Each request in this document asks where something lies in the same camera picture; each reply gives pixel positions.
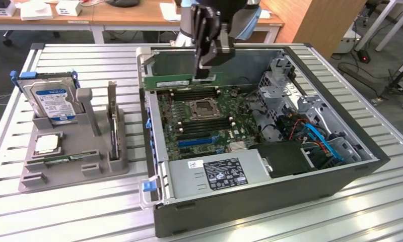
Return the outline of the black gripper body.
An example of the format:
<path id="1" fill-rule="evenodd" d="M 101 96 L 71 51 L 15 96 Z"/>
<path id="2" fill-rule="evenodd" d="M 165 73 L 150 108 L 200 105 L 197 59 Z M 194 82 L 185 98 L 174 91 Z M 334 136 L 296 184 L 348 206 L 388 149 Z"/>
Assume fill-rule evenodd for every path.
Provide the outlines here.
<path id="1" fill-rule="evenodd" d="M 198 0 L 197 4 L 207 12 L 208 18 L 218 18 L 220 23 L 230 23 L 234 14 L 246 6 L 246 0 Z"/>

